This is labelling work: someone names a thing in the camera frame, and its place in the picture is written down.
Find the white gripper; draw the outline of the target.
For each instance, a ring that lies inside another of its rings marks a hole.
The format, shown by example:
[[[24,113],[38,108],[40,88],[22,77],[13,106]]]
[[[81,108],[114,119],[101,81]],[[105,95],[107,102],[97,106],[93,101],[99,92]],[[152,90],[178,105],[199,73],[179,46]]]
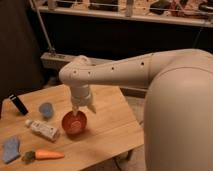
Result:
[[[91,112],[96,114],[96,108],[93,105],[92,92],[89,85],[72,86],[70,91],[74,116],[77,116],[79,107],[83,106],[87,106]]]

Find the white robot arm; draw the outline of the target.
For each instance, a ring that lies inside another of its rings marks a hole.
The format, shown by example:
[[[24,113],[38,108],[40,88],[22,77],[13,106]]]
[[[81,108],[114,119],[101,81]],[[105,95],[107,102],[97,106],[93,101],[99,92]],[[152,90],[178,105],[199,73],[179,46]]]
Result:
[[[96,66],[79,56],[59,78],[75,111],[95,109],[92,84],[145,88],[146,171],[213,171],[213,54],[171,50]]]

